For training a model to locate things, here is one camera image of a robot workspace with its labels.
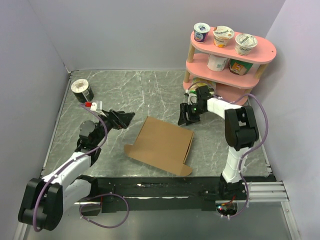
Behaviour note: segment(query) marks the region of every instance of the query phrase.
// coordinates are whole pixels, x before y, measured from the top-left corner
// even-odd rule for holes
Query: flattened cardboard box
[[[133,145],[126,144],[124,152],[145,164],[187,176],[192,168],[185,165],[194,132],[148,116]]]

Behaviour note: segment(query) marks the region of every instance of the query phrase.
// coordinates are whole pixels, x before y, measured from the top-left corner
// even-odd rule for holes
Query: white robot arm
[[[18,213],[19,222],[51,231],[70,206],[82,198],[97,195],[98,180],[81,174],[98,160],[99,143],[105,141],[106,133],[111,129],[126,129],[135,113],[104,111],[100,101],[88,102],[86,107],[90,107],[89,112],[95,112],[94,115],[98,114],[99,122],[83,122],[72,156],[49,175],[28,182]]]
[[[259,139],[255,114],[251,106],[240,106],[213,97],[207,86],[196,89],[196,101],[190,101],[189,92],[186,92],[188,101],[180,104],[180,118],[178,125],[192,124],[200,121],[200,115],[206,112],[217,114],[225,122],[225,139],[229,145],[226,166],[221,174],[224,186],[239,185],[241,176],[239,165],[241,157],[249,151],[255,141]],[[247,157],[241,162],[243,170]]]
[[[229,109],[241,109],[242,106],[231,104],[229,102],[226,102],[224,100],[218,99],[218,98],[210,98],[207,101],[207,110],[208,112],[217,114],[221,118],[225,119],[225,111]],[[227,183],[237,183],[241,180],[240,174],[239,174],[239,163],[241,156],[246,153],[250,148],[249,147],[243,147],[239,149],[238,151],[232,147],[229,146],[228,150],[228,158],[226,160],[225,168],[222,172],[222,176],[225,179]],[[241,169],[243,169],[245,162],[246,162],[247,156],[244,157],[241,163]]]

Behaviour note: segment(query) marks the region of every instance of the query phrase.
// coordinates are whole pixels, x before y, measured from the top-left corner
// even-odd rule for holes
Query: white wall
[[[68,73],[27,0],[0,1],[1,239],[44,164]]]
[[[193,26],[265,37],[285,0],[29,0],[70,71],[184,69]]]
[[[320,239],[319,9],[318,0],[285,1],[266,37],[277,56],[254,91],[269,118],[268,158],[306,240]]]

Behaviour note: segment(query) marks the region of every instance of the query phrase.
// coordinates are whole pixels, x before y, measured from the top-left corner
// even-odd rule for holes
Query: yogurt cup
[[[248,55],[257,44],[258,40],[255,36],[247,33],[240,33],[235,37],[234,50],[237,54],[245,56]]]
[[[227,46],[230,39],[235,35],[235,32],[228,26],[217,26],[213,30],[213,42],[218,48]]]
[[[194,40],[198,43],[203,43],[210,31],[210,26],[203,22],[198,22],[194,26]]]
[[[225,69],[227,60],[227,57],[210,54],[208,57],[207,67],[212,71],[221,72]]]

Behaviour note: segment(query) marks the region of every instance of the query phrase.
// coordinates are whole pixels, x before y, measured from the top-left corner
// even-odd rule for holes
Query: blue yogurt cup
[[[210,31],[210,26],[203,22],[198,22],[194,25],[194,40],[198,43],[203,43]]]

